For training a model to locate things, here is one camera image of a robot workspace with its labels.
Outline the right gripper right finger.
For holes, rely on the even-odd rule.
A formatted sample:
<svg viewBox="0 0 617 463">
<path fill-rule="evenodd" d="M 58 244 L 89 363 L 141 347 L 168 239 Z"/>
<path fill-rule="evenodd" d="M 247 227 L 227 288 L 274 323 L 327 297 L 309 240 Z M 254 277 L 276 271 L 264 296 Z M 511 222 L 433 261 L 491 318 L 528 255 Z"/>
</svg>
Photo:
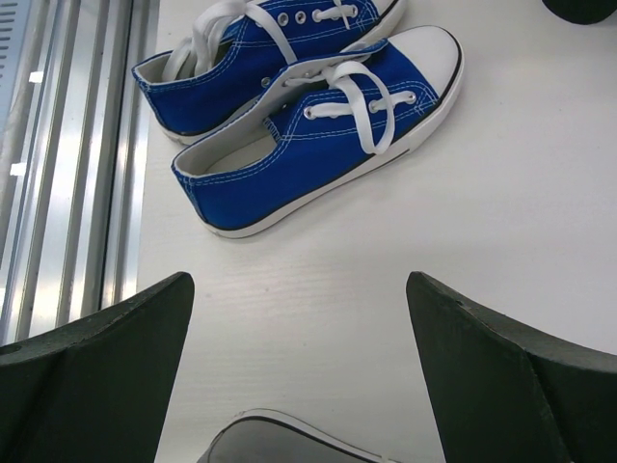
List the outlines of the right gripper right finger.
<svg viewBox="0 0 617 463">
<path fill-rule="evenodd" d="M 616 357 L 482 306 L 422 272 L 406 294 L 448 462 L 613 462 Z"/>
</svg>

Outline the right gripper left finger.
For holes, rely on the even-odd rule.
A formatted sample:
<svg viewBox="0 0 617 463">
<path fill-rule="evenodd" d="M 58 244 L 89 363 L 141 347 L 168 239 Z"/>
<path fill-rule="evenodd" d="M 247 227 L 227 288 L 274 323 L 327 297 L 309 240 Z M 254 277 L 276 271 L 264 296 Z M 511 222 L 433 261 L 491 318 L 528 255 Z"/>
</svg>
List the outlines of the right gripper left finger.
<svg viewBox="0 0 617 463">
<path fill-rule="evenodd" d="M 154 460 L 195 296 L 177 272 L 1 348 L 4 462 Z"/>
</svg>

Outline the gold loafer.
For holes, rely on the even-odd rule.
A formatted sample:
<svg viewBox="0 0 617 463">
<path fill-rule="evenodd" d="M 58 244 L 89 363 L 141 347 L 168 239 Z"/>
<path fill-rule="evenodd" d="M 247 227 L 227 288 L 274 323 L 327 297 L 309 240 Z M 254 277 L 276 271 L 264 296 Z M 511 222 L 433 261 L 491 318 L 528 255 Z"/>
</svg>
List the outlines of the gold loafer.
<svg viewBox="0 0 617 463">
<path fill-rule="evenodd" d="M 543 0 L 542 3 L 559 18 L 580 25 L 602 22 L 617 9 L 617 0 Z"/>
</svg>

